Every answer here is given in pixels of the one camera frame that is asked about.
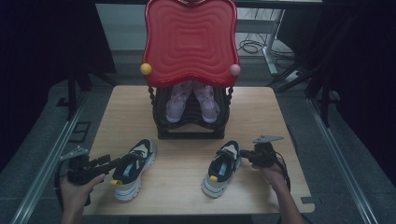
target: black curtain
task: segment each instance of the black curtain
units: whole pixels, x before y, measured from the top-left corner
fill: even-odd
[[[396,4],[369,1],[337,53],[337,108],[396,186]]]
[[[3,170],[35,124],[50,87],[77,69],[115,73],[115,68],[92,1],[4,0],[0,4]]]

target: pink shoe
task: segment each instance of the pink shoe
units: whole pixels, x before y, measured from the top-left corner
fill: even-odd
[[[171,99],[166,103],[166,119],[176,123],[181,119],[186,101],[192,92],[192,81],[181,82],[172,88]]]
[[[202,82],[193,82],[194,94],[199,101],[202,111],[202,118],[207,123],[213,123],[218,118],[220,108],[213,99],[213,87]]]

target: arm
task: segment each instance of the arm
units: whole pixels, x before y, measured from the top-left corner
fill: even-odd
[[[64,199],[62,224],[81,223],[84,203],[87,201],[88,195],[92,192],[95,185],[101,183],[105,179],[105,176],[106,175],[99,175],[83,186],[70,183],[67,177],[62,180],[61,193]]]
[[[268,168],[262,168],[256,165],[252,165],[252,167],[262,172],[262,176],[271,184],[272,189],[276,193],[282,223],[304,223],[303,217],[301,216],[296,203],[291,197],[280,168],[276,164]]]

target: sneaker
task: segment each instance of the sneaker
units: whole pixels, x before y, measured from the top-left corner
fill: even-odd
[[[141,187],[141,175],[154,163],[157,150],[149,139],[142,139],[127,155],[121,158],[113,174],[114,197],[120,201],[130,201]]]
[[[201,106],[202,118],[207,123],[213,123],[218,118],[220,108],[213,99],[213,87],[202,82],[193,82],[193,89],[196,98]]]
[[[224,193],[228,181],[241,163],[239,144],[236,141],[226,143],[216,154],[201,185],[203,192],[213,198]]]
[[[192,81],[181,82],[172,88],[171,99],[166,103],[166,119],[169,122],[180,120],[191,92]]]

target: shoe sole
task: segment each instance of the shoe sole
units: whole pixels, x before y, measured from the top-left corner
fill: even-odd
[[[167,119],[170,123],[176,123],[176,122],[178,122],[178,121],[181,119],[181,117],[180,117],[180,119],[172,119],[172,118],[170,118],[170,117],[168,117],[168,116],[166,115],[166,119]]]
[[[136,181],[123,185],[122,187],[117,187],[114,188],[114,197],[123,202],[131,201],[134,197],[136,197],[137,193],[140,191],[140,188],[142,186],[142,180],[141,176],[145,171],[149,169],[152,163],[154,163],[156,155],[157,155],[157,149],[154,147],[153,143],[151,140],[149,140],[151,145],[152,145],[152,154],[148,158],[148,162],[146,162],[145,166],[142,169],[142,172],[140,175],[137,177]]]
[[[236,161],[236,169],[234,173],[239,168],[240,164],[241,164],[241,158],[238,158],[238,160]],[[218,198],[224,194],[224,191],[227,189],[228,182],[230,181],[231,177],[233,177],[233,175],[231,175],[227,181],[216,183],[216,186],[213,186],[209,184],[208,180],[210,177],[208,174],[206,174],[205,178],[202,181],[201,189],[206,195],[212,198]]]
[[[213,123],[213,122],[216,121],[216,119],[218,119],[218,117],[215,117],[214,119],[209,119],[209,118],[205,117],[204,114],[202,114],[202,118],[204,119],[204,121],[205,121],[206,123]]]

